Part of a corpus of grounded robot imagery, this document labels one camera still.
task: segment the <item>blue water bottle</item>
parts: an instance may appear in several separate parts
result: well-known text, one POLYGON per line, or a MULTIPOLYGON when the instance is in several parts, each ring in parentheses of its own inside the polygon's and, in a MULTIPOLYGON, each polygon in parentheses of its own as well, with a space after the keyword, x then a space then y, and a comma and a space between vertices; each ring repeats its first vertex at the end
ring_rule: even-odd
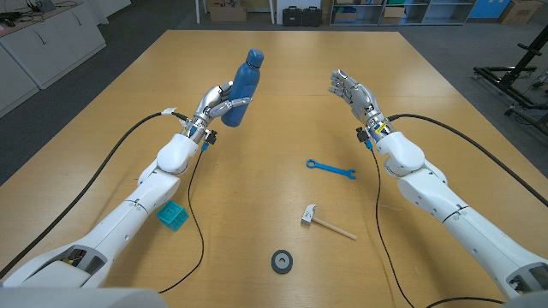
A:
MULTIPOLYGON (((243 63, 234 77, 234 83, 229 93, 229 100, 237 98, 251 98, 260 79, 260 65, 263 63, 265 55, 260 50, 251 49, 247 54, 247 60, 243 63)), ((226 126, 237 127, 241 123, 243 115, 249 104, 233 108, 221 116, 221 120, 226 126)))

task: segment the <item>tape roll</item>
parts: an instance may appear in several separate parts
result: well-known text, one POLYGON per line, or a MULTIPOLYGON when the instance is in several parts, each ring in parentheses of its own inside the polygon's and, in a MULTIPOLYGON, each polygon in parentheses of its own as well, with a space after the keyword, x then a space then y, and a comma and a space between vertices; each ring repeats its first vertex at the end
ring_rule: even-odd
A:
POLYGON ((293 257, 288 251, 279 250, 272 255, 271 265, 278 274, 286 274, 293 267, 293 257))

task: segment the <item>wooden hammer handle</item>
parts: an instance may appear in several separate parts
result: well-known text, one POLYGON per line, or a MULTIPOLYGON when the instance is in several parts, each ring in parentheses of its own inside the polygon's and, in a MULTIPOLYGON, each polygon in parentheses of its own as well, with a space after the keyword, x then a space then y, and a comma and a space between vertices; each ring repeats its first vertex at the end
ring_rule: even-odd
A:
POLYGON ((324 222, 323 220, 318 219, 318 218, 316 218, 316 217, 312 217, 312 221, 313 221, 313 222, 317 222, 317 223, 319 223, 320 225, 322 225, 322 226, 324 226, 324 227, 326 227, 326 228, 330 228, 331 230, 336 231, 336 232, 338 232, 338 233, 340 233, 340 234, 342 234, 342 235, 344 235, 344 236, 348 236, 348 237, 349 237, 350 239, 352 239, 352 240, 357 240, 357 239, 358 239, 357 236, 351 234, 350 232, 344 231, 344 230, 342 230, 341 228, 339 228, 339 227, 337 227, 337 226, 333 226, 332 224, 330 224, 330 223, 328 223, 328 222, 324 222))

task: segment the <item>floor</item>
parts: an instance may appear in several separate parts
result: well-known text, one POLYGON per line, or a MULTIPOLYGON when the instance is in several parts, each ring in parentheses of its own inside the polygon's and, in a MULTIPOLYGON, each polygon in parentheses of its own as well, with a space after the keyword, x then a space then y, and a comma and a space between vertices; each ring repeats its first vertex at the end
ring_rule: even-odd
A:
MULTIPOLYGON (((0 118, 0 185, 57 132, 78 115, 127 66, 168 29, 399 31, 481 114, 491 122, 541 173, 548 177, 548 137, 515 115, 503 112, 512 104, 484 80, 472 78, 474 66, 511 66, 523 56, 517 43, 530 43, 548 24, 548 5, 525 26, 467 24, 445 27, 328 27, 291 28, 270 23, 269 14, 248 14, 246 23, 213 24, 202 14, 195 23, 194 2, 133 0, 132 5, 101 25, 107 47, 54 85, 0 118)), ((525 91, 548 68, 548 56, 536 57, 539 71, 515 85, 525 91)), ((548 102, 543 91, 527 95, 548 102)))

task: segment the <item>hammer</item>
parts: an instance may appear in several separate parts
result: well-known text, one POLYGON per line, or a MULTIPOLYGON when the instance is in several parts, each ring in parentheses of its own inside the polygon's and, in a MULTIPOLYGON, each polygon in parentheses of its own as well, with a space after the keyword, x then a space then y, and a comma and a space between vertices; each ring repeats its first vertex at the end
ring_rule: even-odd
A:
POLYGON ((326 228, 330 228, 331 230, 333 230, 335 232, 338 232, 338 233, 340 233, 344 236, 348 236, 352 240, 357 240, 358 239, 357 236, 351 234, 350 232, 344 231, 339 227, 333 226, 330 223, 324 222, 323 220, 314 217, 314 211, 315 210, 316 210, 316 205, 315 204, 308 205, 307 209, 305 210, 305 213, 302 215, 301 223, 306 224, 307 226, 310 226, 310 222, 317 222, 317 223, 319 223, 320 225, 322 225, 326 228))

